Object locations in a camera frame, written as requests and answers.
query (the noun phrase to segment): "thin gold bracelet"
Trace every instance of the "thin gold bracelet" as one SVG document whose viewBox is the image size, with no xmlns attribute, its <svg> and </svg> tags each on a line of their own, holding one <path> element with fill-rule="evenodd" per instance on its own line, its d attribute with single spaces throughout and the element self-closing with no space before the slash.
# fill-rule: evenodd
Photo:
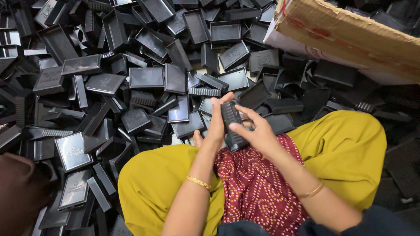
<svg viewBox="0 0 420 236">
<path fill-rule="evenodd" d="M 313 197 L 313 196 L 315 196 L 317 193 L 319 193 L 321 190 L 322 190 L 322 188 L 324 187 L 324 184 L 321 182 L 320 184 L 319 184 L 319 186 L 314 190 L 314 191 L 312 191 L 312 192 L 310 192 L 310 193 L 306 193 L 306 194 L 304 194 L 304 195 L 297 195 L 297 197 L 299 198 L 299 199 L 303 199 L 303 198 L 306 198 L 306 197 Z"/>
<path fill-rule="evenodd" d="M 205 183 L 205 182 L 203 182 L 203 181 L 201 181 L 201 180 L 199 180 L 199 179 L 197 179 L 197 178 L 194 178 L 194 177 L 192 177 L 192 176 L 186 176 L 186 179 L 191 180 L 192 182 L 195 182 L 195 183 L 197 183 L 197 184 L 199 184 L 199 185 L 201 185 L 201 186 L 205 187 L 205 188 L 206 188 L 206 189 L 208 189 L 209 191 L 210 191 L 210 189 L 211 189 L 211 186 L 210 186 L 210 185 L 208 185 L 207 183 Z"/>
</svg>

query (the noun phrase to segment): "polka dot fabric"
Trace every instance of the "polka dot fabric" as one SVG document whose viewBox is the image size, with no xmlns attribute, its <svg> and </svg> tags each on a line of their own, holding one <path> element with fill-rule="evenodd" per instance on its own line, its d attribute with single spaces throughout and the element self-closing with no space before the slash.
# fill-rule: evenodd
<svg viewBox="0 0 420 236">
<path fill-rule="evenodd" d="M 282 147 L 303 165 L 299 151 L 286 134 L 277 136 Z M 225 188 L 222 224 L 249 220 L 270 235 L 296 235 L 308 218 L 299 199 L 276 167 L 255 148 L 219 151 L 215 168 Z"/>
</svg>

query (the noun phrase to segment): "hand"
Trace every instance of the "hand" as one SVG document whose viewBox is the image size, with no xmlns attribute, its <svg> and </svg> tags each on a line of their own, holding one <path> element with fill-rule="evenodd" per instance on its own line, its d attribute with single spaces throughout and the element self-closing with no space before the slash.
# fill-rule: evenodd
<svg viewBox="0 0 420 236">
<path fill-rule="evenodd" d="M 203 143 L 208 143 L 208 144 L 217 143 L 218 144 L 217 150 L 220 149 L 224 141 L 224 137 L 225 137 L 225 125 L 223 123 L 220 105 L 225 102 L 231 101 L 234 97 L 235 97 L 234 93 L 229 92 L 225 96 L 220 98 L 219 101 L 217 101 L 215 97 L 211 98 L 213 112 L 212 112 L 212 118 L 210 121 L 210 126 L 208 129 L 208 134 L 206 138 L 203 140 L 203 137 L 201 137 L 200 131 L 199 130 L 194 131 L 193 139 L 194 139 L 195 147 L 200 148 L 201 145 L 203 145 Z"/>
<path fill-rule="evenodd" d="M 254 131 L 249 131 L 238 123 L 230 124 L 230 130 L 248 140 L 253 147 L 268 159 L 271 159 L 279 152 L 284 152 L 284 149 L 278 143 L 270 124 L 264 118 L 252 109 L 239 105 L 236 105 L 235 108 L 253 121 L 245 121 L 244 126 L 252 126 Z"/>
</svg>

